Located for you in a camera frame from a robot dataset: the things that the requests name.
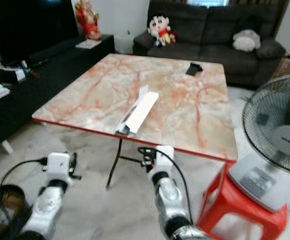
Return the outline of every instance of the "television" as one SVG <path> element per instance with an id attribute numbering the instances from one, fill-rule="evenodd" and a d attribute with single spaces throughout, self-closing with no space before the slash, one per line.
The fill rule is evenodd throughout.
<path id="1" fill-rule="evenodd" d="M 78 35 L 71 0 L 0 0 L 0 60 L 6 65 Z"/>

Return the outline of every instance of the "red stool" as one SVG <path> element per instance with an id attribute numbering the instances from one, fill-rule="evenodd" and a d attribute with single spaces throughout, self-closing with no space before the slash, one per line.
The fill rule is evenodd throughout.
<path id="1" fill-rule="evenodd" d="M 288 208 L 285 205 L 277 212 L 270 212 L 241 192 L 228 177 L 228 171 L 235 162 L 226 162 L 222 170 L 203 194 L 203 206 L 196 226 L 216 240 L 224 240 L 212 233 L 213 228 L 225 214 L 238 215 L 262 227 L 260 240 L 275 240 L 285 230 L 288 223 Z M 206 208 L 211 194 L 217 194 Z"/>

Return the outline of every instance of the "dark gray sofa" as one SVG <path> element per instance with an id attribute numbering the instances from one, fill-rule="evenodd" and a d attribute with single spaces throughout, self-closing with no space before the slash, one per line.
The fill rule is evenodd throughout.
<path id="1" fill-rule="evenodd" d="M 153 47 L 154 40 L 145 31 L 134 39 L 134 55 L 223 64 L 228 84 L 256 88 L 270 79 L 286 52 L 272 37 L 277 19 L 274 6 L 206 8 L 152 1 L 148 18 L 159 14 L 169 17 L 172 31 L 177 33 L 176 43 Z M 235 27 L 249 15 L 258 15 L 264 20 L 261 48 L 254 52 L 235 50 L 232 47 Z"/>

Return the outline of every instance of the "black cable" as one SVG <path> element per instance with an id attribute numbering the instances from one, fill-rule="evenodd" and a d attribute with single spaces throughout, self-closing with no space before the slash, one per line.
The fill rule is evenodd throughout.
<path id="1" fill-rule="evenodd" d="M 11 174 L 12 171 L 14 171 L 16 168 L 18 168 L 19 166 L 23 165 L 23 164 L 27 164 L 27 163 L 41 163 L 41 164 L 45 164 L 47 162 L 47 158 L 43 157 L 43 158 L 39 158 L 39 159 L 35 159 L 35 160 L 28 160 L 28 161 L 22 161 L 19 164 L 13 166 L 10 170 L 8 170 L 7 173 L 5 173 L 5 175 L 3 176 L 1 182 L 0 182 L 0 208 L 2 209 L 3 213 L 5 214 L 8 224 L 10 225 L 12 222 L 11 216 L 9 215 L 9 213 L 7 212 L 5 206 L 3 205 L 3 193 L 2 193 L 2 186 L 4 184 L 4 181 L 6 180 L 6 178 L 9 176 L 9 174 Z"/>
<path id="2" fill-rule="evenodd" d="M 170 162 L 174 165 L 174 167 L 177 169 L 177 171 L 179 172 L 179 175 L 181 176 L 181 179 L 184 183 L 184 187 L 185 187 L 185 193 L 186 193 L 186 198 L 187 198 L 187 207 L 188 207 L 188 214 L 189 214 L 189 220 L 190 220 L 190 223 L 193 225 L 194 224 L 194 221 L 193 221 L 193 217 L 192 217 L 192 209 L 191 209 L 191 202 L 190 202 L 190 196 L 189 196 L 189 191 L 188 191 L 188 188 L 187 188 L 187 183 L 186 183 L 186 180 L 185 180 L 185 177 L 181 171 L 181 169 L 179 168 L 179 166 L 176 164 L 176 162 L 174 162 L 173 159 L 171 159 L 170 156 L 168 156 L 165 152 L 161 151 L 161 150 L 158 150 L 154 147 L 146 147 L 146 146 L 141 146 L 141 147 L 138 147 L 137 148 L 137 151 L 142 154 L 142 155 L 146 155 L 149 153 L 149 151 L 154 151 L 156 153 L 160 153 L 162 154 L 163 156 L 167 157 L 168 160 L 170 160 Z"/>

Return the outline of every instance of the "fan grille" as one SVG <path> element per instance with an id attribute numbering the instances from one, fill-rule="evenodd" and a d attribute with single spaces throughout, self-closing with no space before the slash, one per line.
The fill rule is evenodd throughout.
<path id="1" fill-rule="evenodd" d="M 242 120 L 256 151 L 277 167 L 290 171 L 290 155 L 271 143 L 277 127 L 290 125 L 290 75 L 261 86 L 247 102 Z"/>

